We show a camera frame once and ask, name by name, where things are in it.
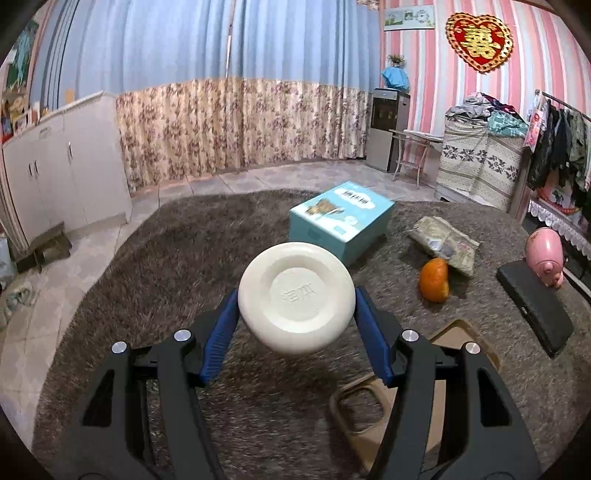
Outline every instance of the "gold chinese character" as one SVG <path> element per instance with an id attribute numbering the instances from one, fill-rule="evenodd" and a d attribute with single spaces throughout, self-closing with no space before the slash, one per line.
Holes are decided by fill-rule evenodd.
<path id="1" fill-rule="evenodd" d="M 497 42 L 492 41 L 491 31 L 486 27 L 467 27 L 464 30 L 464 39 L 460 45 L 466 47 L 472 58 L 484 57 L 490 60 L 496 54 L 495 49 L 501 49 Z"/>

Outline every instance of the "teal box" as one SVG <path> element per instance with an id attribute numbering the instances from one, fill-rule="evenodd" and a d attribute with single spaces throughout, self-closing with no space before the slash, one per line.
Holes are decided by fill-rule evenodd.
<path id="1" fill-rule="evenodd" d="M 325 248 L 351 265 L 386 232 L 394 202 L 347 181 L 290 210 L 290 242 Z"/>

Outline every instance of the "pink piggy bank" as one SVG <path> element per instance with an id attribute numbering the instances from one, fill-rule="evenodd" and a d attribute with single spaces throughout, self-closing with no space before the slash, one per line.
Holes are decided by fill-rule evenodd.
<path id="1" fill-rule="evenodd" d="M 547 287 L 564 281 L 564 255 L 560 235 L 551 228 L 538 228 L 525 243 L 525 260 Z"/>

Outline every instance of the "hanging clothes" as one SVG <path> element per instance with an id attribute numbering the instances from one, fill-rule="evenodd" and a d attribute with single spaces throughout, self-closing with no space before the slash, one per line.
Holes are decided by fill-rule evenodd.
<path id="1" fill-rule="evenodd" d="M 543 187 L 548 179 L 551 170 L 552 146 L 554 144 L 554 127 L 558 123 L 558 110 L 548 102 L 548 118 L 546 120 L 546 131 L 538 137 L 534 155 L 532 157 L 530 172 L 527 177 L 527 186 L 532 190 Z"/>
<path id="2" fill-rule="evenodd" d="M 585 171 L 587 154 L 587 132 L 583 115 L 579 112 L 569 114 L 569 125 L 572 132 L 572 144 L 570 147 L 569 160 L 579 171 Z"/>
<path id="3" fill-rule="evenodd" d="M 578 183 L 575 183 L 573 186 L 573 200 L 574 206 L 581 208 L 583 217 L 591 222 L 591 195 L 584 192 Z"/>
<path id="4" fill-rule="evenodd" d="M 536 90 L 534 93 L 534 99 L 531 102 L 531 106 L 527 110 L 527 121 L 531 122 L 531 118 L 533 117 L 534 113 L 539 110 L 540 105 L 544 105 L 545 101 L 542 97 L 542 94 L 539 90 Z"/>
<path id="5" fill-rule="evenodd" d="M 524 142 L 524 147 L 529 147 L 532 153 L 535 151 L 538 140 L 546 131 L 548 105 L 549 103 L 545 99 L 540 98 L 540 100 L 536 100 L 535 104 L 532 106 L 529 115 L 530 127 L 525 135 Z"/>
<path id="6" fill-rule="evenodd" d="M 567 114 L 564 110 L 558 111 L 558 122 L 554 127 L 554 144 L 550 154 L 550 168 L 558 170 L 558 184 L 564 187 L 570 177 L 569 152 L 567 130 L 570 130 L 567 122 Z"/>
<path id="7" fill-rule="evenodd" d="M 565 119 L 566 119 L 566 151 L 568 152 L 569 160 L 570 160 L 570 148 L 573 145 L 573 133 L 570 129 L 569 115 L 567 112 L 565 112 L 565 111 L 563 111 L 563 112 L 564 112 Z"/>
<path id="8" fill-rule="evenodd" d="M 585 171 L 581 175 L 580 170 L 577 172 L 577 185 L 584 191 L 588 192 L 591 187 L 591 124 L 587 123 L 587 156 L 585 162 Z"/>

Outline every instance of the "wall poster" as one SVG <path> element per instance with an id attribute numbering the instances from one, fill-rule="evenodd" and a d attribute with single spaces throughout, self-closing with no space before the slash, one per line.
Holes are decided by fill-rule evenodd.
<path id="1" fill-rule="evenodd" d="M 384 30 L 416 30 L 435 28 L 435 10 L 432 5 L 387 8 Z"/>
<path id="2" fill-rule="evenodd" d="M 6 89 L 14 90 L 27 87 L 29 64 L 31 63 L 37 30 L 39 30 L 39 24 L 34 20 L 30 20 L 10 51 L 7 57 L 9 67 Z"/>

